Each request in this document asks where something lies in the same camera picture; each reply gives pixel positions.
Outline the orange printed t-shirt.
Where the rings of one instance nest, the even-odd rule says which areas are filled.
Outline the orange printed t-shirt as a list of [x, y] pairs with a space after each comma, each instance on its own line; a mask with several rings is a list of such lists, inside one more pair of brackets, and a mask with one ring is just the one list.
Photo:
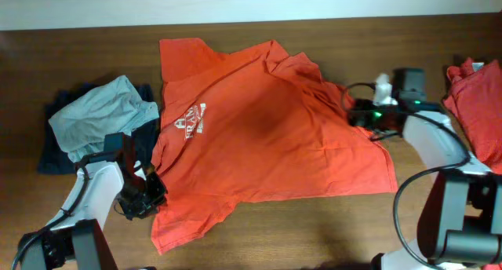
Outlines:
[[350, 99], [306, 54], [273, 40], [226, 54], [199, 38], [163, 39], [159, 50], [160, 254], [203, 237], [239, 203], [396, 191], [389, 152], [348, 123]]

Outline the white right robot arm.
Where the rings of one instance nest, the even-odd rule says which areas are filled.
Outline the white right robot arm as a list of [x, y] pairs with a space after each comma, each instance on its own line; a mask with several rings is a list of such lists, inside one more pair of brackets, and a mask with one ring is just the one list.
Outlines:
[[[426, 166], [395, 194], [392, 216], [402, 248], [375, 256], [374, 269], [466, 269], [501, 262], [501, 177], [473, 156], [440, 104], [357, 100], [347, 113], [353, 126], [402, 137]], [[398, 218], [400, 198], [427, 175], [434, 183], [417, 237], [407, 242]]]

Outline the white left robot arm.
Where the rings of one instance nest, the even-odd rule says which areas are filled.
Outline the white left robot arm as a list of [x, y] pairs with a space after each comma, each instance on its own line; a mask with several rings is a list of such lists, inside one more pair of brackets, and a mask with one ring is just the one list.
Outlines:
[[13, 269], [55, 269], [67, 261], [80, 269], [115, 269], [103, 234], [110, 209], [128, 220], [144, 219], [166, 202], [165, 185], [145, 171], [124, 133], [108, 134], [103, 151], [84, 156], [75, 169], [75, 185], [56, 216], [21, 238]]

